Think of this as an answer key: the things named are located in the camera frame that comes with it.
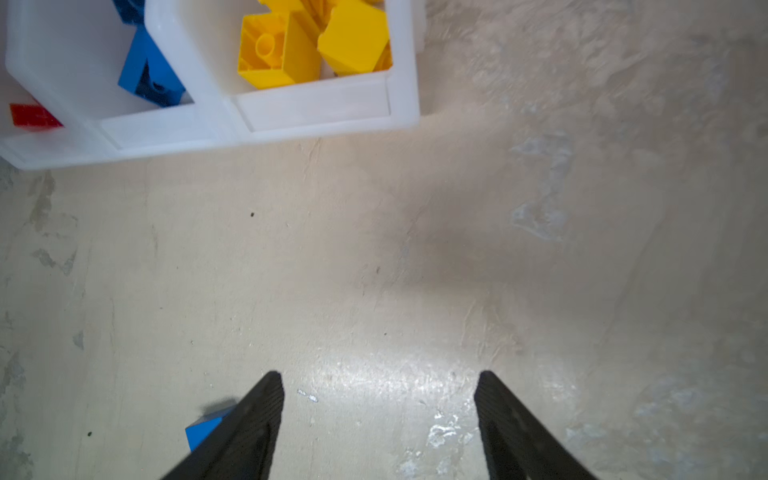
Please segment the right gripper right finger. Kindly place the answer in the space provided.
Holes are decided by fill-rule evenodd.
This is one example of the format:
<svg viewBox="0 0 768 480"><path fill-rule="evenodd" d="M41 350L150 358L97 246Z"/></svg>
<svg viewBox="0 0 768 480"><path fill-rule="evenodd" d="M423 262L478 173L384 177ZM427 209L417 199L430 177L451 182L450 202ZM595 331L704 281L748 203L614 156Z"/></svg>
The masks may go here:
<svg viewBox="0 0 768 480"><path fill-rule="evenodd" d="M492 371L480 373L474 402L491 479L596 479Z"/></svg>

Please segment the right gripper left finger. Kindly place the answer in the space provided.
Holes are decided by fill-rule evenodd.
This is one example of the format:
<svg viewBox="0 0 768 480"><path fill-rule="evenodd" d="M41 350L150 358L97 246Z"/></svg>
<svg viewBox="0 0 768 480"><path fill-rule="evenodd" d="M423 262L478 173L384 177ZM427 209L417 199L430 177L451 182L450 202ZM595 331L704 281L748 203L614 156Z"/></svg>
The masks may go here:
<svg viewBox="0 0 768 480"><path fill-rule="evenodd" d="M268 372L164 478L267 480L284 400L281 374Z"/></svg>

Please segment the blue large square brick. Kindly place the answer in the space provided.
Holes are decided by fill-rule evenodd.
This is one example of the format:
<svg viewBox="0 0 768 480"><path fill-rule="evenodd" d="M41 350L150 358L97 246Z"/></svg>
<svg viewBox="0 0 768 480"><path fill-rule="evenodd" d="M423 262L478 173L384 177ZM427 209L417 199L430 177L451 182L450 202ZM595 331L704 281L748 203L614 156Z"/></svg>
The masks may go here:
<svg viewBox="0 0 768 480"><path fill-rule="evenodd" d="M186 91L143 26L135 30L118 85L162 108L179 105Z"/></svg>

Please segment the red brick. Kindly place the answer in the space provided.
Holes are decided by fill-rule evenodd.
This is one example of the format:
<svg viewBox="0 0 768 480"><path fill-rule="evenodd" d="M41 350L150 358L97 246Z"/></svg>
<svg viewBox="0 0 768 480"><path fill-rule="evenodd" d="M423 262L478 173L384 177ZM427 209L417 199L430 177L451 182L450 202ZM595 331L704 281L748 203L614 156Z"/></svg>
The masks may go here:
<svg viewBox="0 0 768 480"><path fill-rule="evenodd" d="M15 127L28 131L46 131L63 126L48 110L39 104L9 105L12 123Z"/></svg>

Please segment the yellow hollow brick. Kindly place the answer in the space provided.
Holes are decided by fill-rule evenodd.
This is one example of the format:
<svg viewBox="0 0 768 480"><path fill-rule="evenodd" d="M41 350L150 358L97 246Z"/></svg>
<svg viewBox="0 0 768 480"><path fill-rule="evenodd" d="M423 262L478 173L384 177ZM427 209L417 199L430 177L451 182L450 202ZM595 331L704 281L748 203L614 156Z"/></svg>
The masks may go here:
<svg viewBox="0 0 768 480"><path fill-rule="evenodd" d="M242 19L237 73L257 90L320 79L319 32L298 11L246 15Z"/></svg>

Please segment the blue long studded brick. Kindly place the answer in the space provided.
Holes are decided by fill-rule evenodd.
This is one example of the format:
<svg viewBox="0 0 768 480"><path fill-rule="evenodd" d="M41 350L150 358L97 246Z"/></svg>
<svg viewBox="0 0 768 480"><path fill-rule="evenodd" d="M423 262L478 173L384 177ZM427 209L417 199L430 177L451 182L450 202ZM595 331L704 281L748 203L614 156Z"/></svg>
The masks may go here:
<svg viewBox="0 0 768 480"><path fill-rule="evenodd" d="M126 25L144 24L145 0L113 0L121 21Z"/></svg>

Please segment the yellow tall brick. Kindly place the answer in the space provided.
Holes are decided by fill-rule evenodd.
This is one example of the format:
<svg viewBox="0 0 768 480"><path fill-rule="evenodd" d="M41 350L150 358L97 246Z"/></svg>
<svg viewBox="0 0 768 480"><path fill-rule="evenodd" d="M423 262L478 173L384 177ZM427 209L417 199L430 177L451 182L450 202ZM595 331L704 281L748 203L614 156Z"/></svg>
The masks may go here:
<svg viewBox="0 0 768 480"><path fill-rule="evenodd" d="M338 4L336 0L259 0L271 12L291 11L298 13L305 22L310 22L315 29L323 31Z"/></svg>

